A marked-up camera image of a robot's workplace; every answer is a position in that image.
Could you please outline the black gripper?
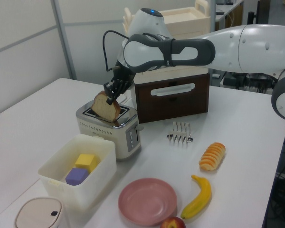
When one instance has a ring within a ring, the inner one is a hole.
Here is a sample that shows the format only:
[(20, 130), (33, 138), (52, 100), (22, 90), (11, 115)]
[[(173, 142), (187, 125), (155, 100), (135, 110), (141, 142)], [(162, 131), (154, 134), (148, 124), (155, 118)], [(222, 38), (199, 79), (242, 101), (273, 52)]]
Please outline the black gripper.
[(113, 67), (113, 81), (104, 84), (104, 92), (107, 95), (107, 103), (111, 105), (117, 98), (126, 92), (134, 79), (134, 72), (119, 61)]

